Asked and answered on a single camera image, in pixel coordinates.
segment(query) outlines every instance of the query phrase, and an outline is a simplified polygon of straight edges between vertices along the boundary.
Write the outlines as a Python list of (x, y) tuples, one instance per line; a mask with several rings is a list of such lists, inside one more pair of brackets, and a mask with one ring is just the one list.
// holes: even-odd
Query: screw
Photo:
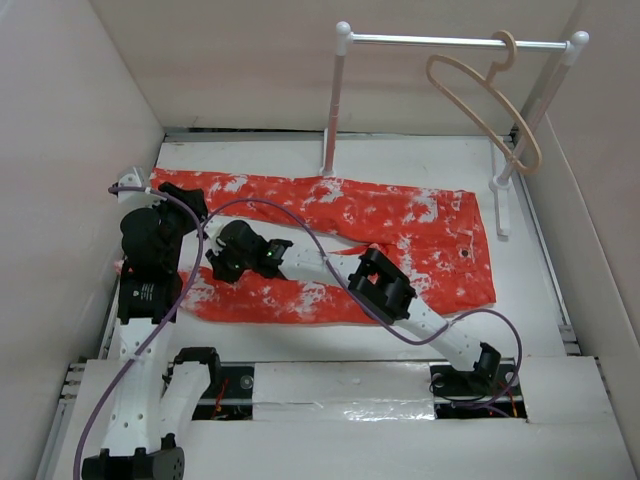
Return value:
[(443, 375), (441, 373), (436, 373), (431, 377), (431, 383), (435, 388), (444, 387), (444, 379), (442, 377)]
[(244, 390), (253, 388), (253, 377), (251, 375), (243, 375), (242, 378), (240, 378), (240, 387)]

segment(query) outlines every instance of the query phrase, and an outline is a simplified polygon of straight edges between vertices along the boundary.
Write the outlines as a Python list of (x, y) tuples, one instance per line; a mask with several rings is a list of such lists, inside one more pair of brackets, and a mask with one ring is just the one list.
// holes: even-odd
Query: white vertical pole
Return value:
[[(567, 73), (578, 59), (580, 52), (584, 48), (584, 46), (589, 43), (589, 34), (587, 32), (576, 32), (571, 36), (569, 48), (565, 51), (565, 53), (560, 57), (560, 61), (558, 62), (558, 66), (551, 75), (549, 82), (544, 88), (542, 92), (542, 96), (538, 101), (537, 108), (532, 115), (532, 117), (527, 121), (529, 128), (531, 131), (535, 133), (538, 125), (542, 121), (544, 114), (547, 112), (549, 105), (551, 105), (551, 101), (555, 97), (556, 93), (560, 89), (562, 82), (564, 81)], [(522, 153), (524, 152), (526, 145), (524, 140), (520, 140), (516, 147), (513, 149), (513, 155), (516, 158), (520, 158)], [(502, 170), (502, 173), (494, 179), (496, 186), (498, 187), (507, 187), (509, 185), (509, 178), (511, 178), (511, 174), (515, 170), (515, 166), (511, 162), (507, 162), (507, 165)]]
[(333, 83), (331, 85), (331, 106), (329, 108), (329, 127), (325, 130), (324, 166), (320, 174), (334, 176), (333, 159), (336, 151), (336, 136), (338, 134), (338, 117), (340, 112), (340, 93), (342, 91), (342, 74), (344, 61), (347, 56), (347, 45), (351, 41), (351, 26), (347, 22), (336, 25), (338, 44), (333, 64)]

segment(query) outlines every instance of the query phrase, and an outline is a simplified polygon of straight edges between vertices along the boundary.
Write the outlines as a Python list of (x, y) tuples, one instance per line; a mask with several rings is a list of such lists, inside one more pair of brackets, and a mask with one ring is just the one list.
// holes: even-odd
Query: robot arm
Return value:
[[(134, 169), (123, 181), (143, 186)], [(182, 201), (200, 220), (207, 216), (202, 190), (186, 191), (165, 183), (159, 190)], [(121, 193), (118, 200), (144, 205), (148, 195)], [(116, 334), (120, 361), (132, 361), (139, 347), (168, 315), (182, 290), (178, 260), (185, 234), (194, 221), (170, 202), (143, 206), (120, 223), (125, 262), (120, 276)], [(184, 348), (173, 360), (165, 389), (167, 350), (175, 314), (148, 347), (138, 352), (114, 391), (100, 455), (82, 465), (83, 480), (182, 478), (184, 452), (179, 447), (197, 402), (210, 385), (221, 380), (214, 348)]]
[[(281, 239), (265, 240), (242, 220), (225, 225), (216, 237), (207, 259), (214, 278), (236, 282), (246, 270), (266, 278), (318, 282), (339, 286), (317, 250), (309, 250)], [(426, 339), (446, 327), (429, 345), (440, 352), (457, 371), (481, 390), (490, 390), (500, 364), (500, 353), (466, 334), (460, 324), (449, 324), (416, 295), (404, 275), (379, 250), (369, 248), (360, 257), (328, 254), (348, 289), (388, 325)]]

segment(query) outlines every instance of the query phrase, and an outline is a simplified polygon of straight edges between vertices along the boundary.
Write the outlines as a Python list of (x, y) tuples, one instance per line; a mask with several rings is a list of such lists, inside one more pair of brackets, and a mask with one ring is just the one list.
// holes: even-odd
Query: wooden hanger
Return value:
[[(500, 151), (504, 154), (507, 162), (512, 163), (514, 168), (524, 174), (528, 175), (531, 173), (535, 173), (540, 168), (540, 163), (542, 161), (542, 154), (540, 152), (540, 147), (538, 146), (538, 142), (536, 141), (531, 129), (524, 121), (518, 110), (513, 106), (513, 104), (505, 97), (499, 90), (496, 90), (492, 85), (492, 82), (498, 72), (504, 72), (505, 70), (509, 70), (516, 61), (517, 56), (517, 47), (516, 41), (509, 32), (501, 30), (499, 32), (491, 35), (491, 38), (502, 40), (507, 45), (508, 56), (504, 62), (493, 62), (489, 67), (489, 73), (487, 73), (486, 77), (483, 77), (476, 70), (471, 68), (469, 65), (460, 62), (452, 57), (447, 57), (445, 55), (431, 55), (429, 60), (427, 60), (426, 73), (427, 78), (436, 87), (442, 94), (451, 100), (462, 112), (469, 117), (473, 122), (482, 130), (491, 141), (500, 149)], [(442, 85), (438, 80), (433, 77), (431, 72), (433, 65), (435, 63), (446, 63), (454, 67), (457, 70), (460, 70), (462, 73), (465, 73), (472, 80), (474, 80), (478, 85), (484, 88), (487, 92), (491, 94), (493, 98), (495, 98), (498, 103), (504, 108), (507, 113), (511, 116), (514, 123), (518, 125), (520, 128), (521, 138), (519, 141), (525, 141), (529, 145), (529, 147), (533, 150), (534, 153), (534, 161), (531, 166), (524, 165), (520, 159), (513, 155), (511, 149), (504, 143), (502, 138), (500, 138), (496, 133), (487, 125), (487, 123), (482, 120), (478, 114), (476, 114), (466, 103), (464, 103), (458, 96), (456, 96), (451, 90)]]

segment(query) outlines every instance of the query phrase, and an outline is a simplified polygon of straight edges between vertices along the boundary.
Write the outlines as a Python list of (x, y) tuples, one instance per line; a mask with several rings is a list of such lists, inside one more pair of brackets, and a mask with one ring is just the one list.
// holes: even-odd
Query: white wall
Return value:
[(528, 179), (583, 353), (600, 357), (640, 471), (640, 3), (593, 1), (584, 51), (538, 132)]
[[(165, 126), (322, 130), (329, 113), (335, 24), (358, 33), (558, 40), (578, 0), (91, 0)], [(504, 52), (353, 46), (345, 131), (472, 134), (477, 127), (427, 80), (432, 53), (487, 72)], [(496, 78), (522, 106), (547, 55), (523, 53)], [(512, 121), (451, 68), (438, 78), (508, 133)]]
[(161, 128), (86, 0), (0, 1), (0, 478), (31, 480), (114, 283), (118, 171)]

